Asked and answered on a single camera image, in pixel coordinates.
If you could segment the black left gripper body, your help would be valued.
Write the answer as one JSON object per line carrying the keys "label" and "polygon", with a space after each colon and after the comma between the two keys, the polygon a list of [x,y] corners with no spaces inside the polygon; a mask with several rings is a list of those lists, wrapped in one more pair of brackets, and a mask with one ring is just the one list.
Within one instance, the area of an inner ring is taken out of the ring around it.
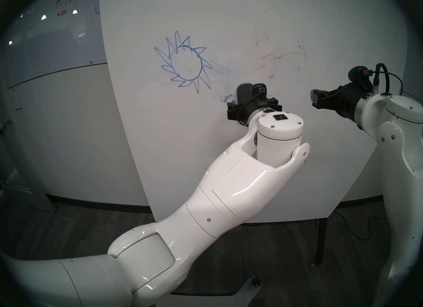
{"label": "black left gripper body", "polygon": [[275,99],[267,98],[266,96],[257,96],[248,102],[244,103],[244,121],[252,120],[253,116],[263,111],[266,108],[271,108],[275,105]]}

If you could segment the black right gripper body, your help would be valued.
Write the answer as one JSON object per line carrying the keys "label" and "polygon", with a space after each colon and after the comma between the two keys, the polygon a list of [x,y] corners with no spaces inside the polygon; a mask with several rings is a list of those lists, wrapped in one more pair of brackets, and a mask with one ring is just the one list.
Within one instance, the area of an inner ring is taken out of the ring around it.
{"label": "black right gripper body", "polygon": [[355,118],[355,109],[367,90],[356,83],[348,83],[338,88],[335,111],[343,118]]}

